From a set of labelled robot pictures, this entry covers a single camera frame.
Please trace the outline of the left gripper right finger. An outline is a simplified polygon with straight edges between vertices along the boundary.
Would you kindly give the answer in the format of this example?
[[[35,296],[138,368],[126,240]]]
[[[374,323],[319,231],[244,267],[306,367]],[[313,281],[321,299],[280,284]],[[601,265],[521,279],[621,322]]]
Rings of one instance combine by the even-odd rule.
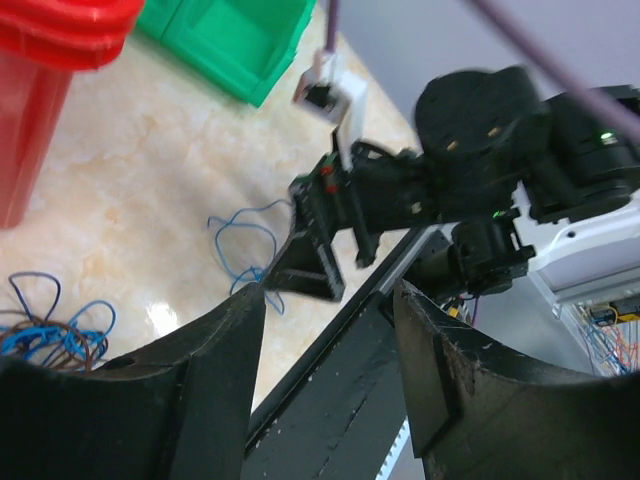
[[[635,479],[639,376],[555,366],[447,316],[406,281],[394,327],[415,456],[430,479]]]

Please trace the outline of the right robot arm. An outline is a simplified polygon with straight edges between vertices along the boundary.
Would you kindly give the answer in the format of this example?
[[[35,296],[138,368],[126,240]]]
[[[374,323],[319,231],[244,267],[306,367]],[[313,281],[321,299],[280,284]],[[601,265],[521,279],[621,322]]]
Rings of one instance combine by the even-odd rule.
[[[349,229],[370,266],[388,231],[451,224],[451,243],[421,255],[406,279],[443,301],[503,292],[526,275],[513,192],[539,224],[578,222],[626,206],[639,188],[639,145],[568,94],[541,99],[526,70],[463,70],[429,82],[414,120],[421,151],[335,139],[290,185],[292,225],[263,286],[337,301],[344,281],[332,242]]]

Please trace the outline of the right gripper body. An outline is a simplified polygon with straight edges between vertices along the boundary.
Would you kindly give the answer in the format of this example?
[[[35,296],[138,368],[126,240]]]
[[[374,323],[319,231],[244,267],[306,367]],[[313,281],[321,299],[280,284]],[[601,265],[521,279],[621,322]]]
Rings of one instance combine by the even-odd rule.
[[[434,225],[440,213],[424,156],[410,149],[394,154],[359,140],[350,147],[350,159],[346,169],[340,153],[332,151],[321,160],[319,176],[335,205],[337,227],[353,231],[356,265],[365,268],[376,259],[382,233]]]

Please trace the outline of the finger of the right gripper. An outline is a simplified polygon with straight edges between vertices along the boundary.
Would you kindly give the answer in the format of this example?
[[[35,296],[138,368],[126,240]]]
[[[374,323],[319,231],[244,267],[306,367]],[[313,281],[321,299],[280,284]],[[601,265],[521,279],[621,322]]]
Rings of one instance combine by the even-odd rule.
[[[267,290],[338,302],[345,291],[332,241],[338,217],[316,175],[297,177],[289,186],[291,227],[261,284]]]

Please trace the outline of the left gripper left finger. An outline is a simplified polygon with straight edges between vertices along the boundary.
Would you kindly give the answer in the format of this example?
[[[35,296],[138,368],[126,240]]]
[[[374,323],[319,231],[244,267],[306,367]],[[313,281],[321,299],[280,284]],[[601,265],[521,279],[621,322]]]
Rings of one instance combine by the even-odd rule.
[[[5,479],[237,479],[264,332],[251,283],[85,374],[1,361]]]

